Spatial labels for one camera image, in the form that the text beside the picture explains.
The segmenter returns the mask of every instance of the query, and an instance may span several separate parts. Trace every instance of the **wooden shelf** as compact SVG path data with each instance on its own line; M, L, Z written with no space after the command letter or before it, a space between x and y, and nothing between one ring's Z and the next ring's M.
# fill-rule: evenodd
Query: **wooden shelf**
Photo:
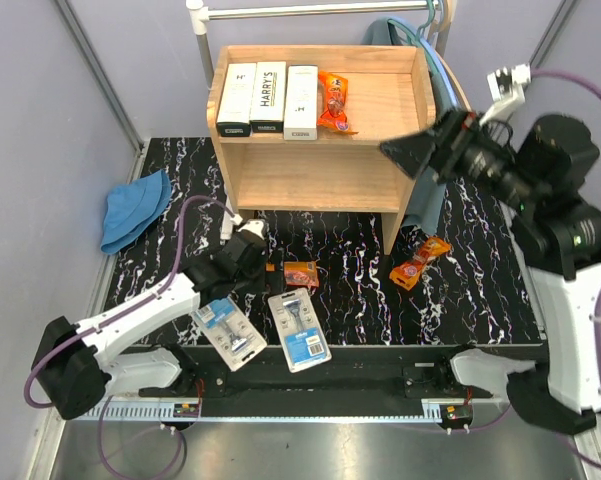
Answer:
M249 145L243 162L239 209L400 210L400 171L377 147Z
M228 65L281 60L346 77L345 111L359 133L319 129L315 141L285 141L281 133L220 137L216 117ZM322 113L322 93L316 88ZM424 51L416 47L224 47L207 103L227 194L243 217L260 209L378 212L385 253L398 234L414 182L379 152L378 144L422 130L435 113Z
M312 143L337 145L378 145L387 138L420 130L411 76L398 73L334 72L349 80L345 112L357 135L342 135L318 129ZM322 93L318 94L318 112L322 113ZM220 143L287 143L282 133L254 133L250 137L219 137Z

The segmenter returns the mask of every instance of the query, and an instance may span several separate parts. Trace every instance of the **white metal rod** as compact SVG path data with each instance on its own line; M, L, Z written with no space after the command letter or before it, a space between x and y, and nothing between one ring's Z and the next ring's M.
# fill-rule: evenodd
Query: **white metal rod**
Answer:
M433 1L438 7L438 0ZM394 2L331 3L326 5L298 5L289 7L237 8L232 10L209 10L209 20L237 18L286 17L299 15L326 15L330 13L396 12L404 10L426 10L426 0Z

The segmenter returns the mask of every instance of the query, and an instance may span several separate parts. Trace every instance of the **orange candy bag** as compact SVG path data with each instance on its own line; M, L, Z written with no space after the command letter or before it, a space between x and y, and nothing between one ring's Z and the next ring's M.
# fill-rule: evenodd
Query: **orange candy bag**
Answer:
M431 237L418 249L418 253L411 260L391 270L389 278L396 285L411 290L418 283L420 274L424 270L424 267L427 266L427 263L432 262L435 258L447 253L449 250L451 250L451 245L447 242L438 237Z
M324 89L324 113L318 118L318 126L326 127L347 135L352 132L347 116L344 113L344 104L347 101L347 85L349 81L329 72L318 72L318 81Z

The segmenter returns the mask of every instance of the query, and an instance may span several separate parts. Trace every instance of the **blue cloth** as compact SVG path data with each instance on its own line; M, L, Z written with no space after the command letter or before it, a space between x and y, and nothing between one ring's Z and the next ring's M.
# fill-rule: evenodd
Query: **blue cloth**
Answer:
M409 30L416 35L416 29L402 19L382 18L373 22L362 39L365 45L405 45L410 44L410 40L403 40L396 31L395 25L400 25L403 29ZM431 73L431 86L436 103L436 109L442 114L450 107L457 104L457 99L453 90L450 91L450 83L446 77L444 68L437 61L435 51L426 43L426 40L419 39L420 46L425 49L431 69L432 63L437 63L436 68L440 71ZM411 193L407 210L405 212L403 227L417 225L428 235L436 235L440 212L444 202L446 185L438 185L434 180L434 171L427 167L416 180L416 184Z
M164 170L115 187L107 196L100 249L112 255L129 245L164 212L170 198L171 182Z

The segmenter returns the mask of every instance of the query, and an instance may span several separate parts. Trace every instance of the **white box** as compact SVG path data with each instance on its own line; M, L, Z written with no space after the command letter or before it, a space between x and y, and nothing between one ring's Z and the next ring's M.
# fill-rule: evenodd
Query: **white box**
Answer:
M256 79L255 63L232 63L227 68L220 110L216 119L222 137L248 137L251 135L249 116L253 84Z
M282 132L287 62L258 62L251 101L251 131Z
M289 67L284 111L285 140L316 140L318 133L318 67Z

